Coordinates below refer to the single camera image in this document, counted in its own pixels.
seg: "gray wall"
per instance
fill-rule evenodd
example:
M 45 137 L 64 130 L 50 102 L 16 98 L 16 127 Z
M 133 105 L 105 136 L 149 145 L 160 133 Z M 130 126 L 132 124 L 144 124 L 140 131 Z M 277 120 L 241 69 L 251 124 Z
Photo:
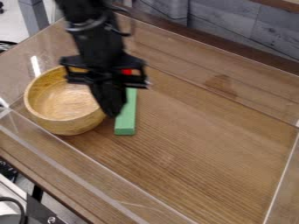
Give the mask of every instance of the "gray wall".
M 299 60 L 299 14 L 248 0 L 136 0 L 134 7 L 259 50 Z

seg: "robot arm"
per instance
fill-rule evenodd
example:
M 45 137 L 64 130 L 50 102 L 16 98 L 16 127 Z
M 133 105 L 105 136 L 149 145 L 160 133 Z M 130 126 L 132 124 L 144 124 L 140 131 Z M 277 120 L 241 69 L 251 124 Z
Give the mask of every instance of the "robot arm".
M 145 63 L 124 52 L 122 37 L 114 11 L 105 0 L 54 0 L 68 22 L 66 31 L 73 37 L 78 55 L 62 57 L 69 83 L 86 84 L 102 111 L 114 117 L 126 103 L 125 88 L 146 88 Z M 84 68 L 74 73 L 72 67 Z M 138 75 L 122 75 L 133 69 Z

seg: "wooden bowl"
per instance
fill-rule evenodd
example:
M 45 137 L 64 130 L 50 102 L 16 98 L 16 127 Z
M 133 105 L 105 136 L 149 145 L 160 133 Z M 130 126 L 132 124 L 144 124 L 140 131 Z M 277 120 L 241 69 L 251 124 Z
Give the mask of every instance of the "wooden bowl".
M 85 85 L 69 84 L 62 66 L 36 78 L 24 92 L 24 105 L 34 122 L 50 133 L 72 136 L 92 130 L 104 120 Z

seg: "bowl rim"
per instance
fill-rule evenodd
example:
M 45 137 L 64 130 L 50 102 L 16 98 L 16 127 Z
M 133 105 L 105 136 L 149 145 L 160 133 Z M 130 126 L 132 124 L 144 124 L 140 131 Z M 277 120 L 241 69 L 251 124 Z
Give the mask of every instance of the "bowl rim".
M 94 114 L 98 110 L 100 110 L 100 106 L 97 105 L 97 108 L 89 112 L 86 115 L 82 115 L 82 116 L 78 116 L 78 117 L 74 117 L 74 118 L 70 118 L 70 119 L 52 119 L 49 117 L 46 117 L 45 115 L 42 115 L 41 113 L 38 113 L 30 103 L 29 103 L 29 92 L 30 92 L 30 89 L 32 89 L 32 86 L 34 84 L 34 82 L 42 77 L 45 76 L 46 74 L 49 74 L 52 71 L 54 70 L 58 70 L 58 69 L 62 69 L 64 67 L 62 66 L 56 66 L 54 68 L 52 69 L 48 69 L 38 77 L 36 77 L 32 82 L 29 83 L 29 85 L 26 86 L 25 90 L 24 90 L 24 95 L 22 95 L 22 101 L 24 101 L 24 106 L 26 107 L 26 109 L 29 110 L 29 112 L 38 118 L 41 118 L 42 120 L 45 121 L 50 121 L 50 122 L 70 122 L 70 121 L 74 121 L 77 119 L 81 119 L 84 117 L 88 117 L 90 116 L 92 114 Z

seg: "green block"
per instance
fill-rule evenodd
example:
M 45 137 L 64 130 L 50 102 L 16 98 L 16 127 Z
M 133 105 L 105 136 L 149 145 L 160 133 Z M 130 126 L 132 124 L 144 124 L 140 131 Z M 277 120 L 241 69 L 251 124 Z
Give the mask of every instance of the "green block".
M 128 88 L 125 94 L 126 104 L 116 117 L 114 134 L 117 136 L 132 136 L 136 133 L 136 89 Z

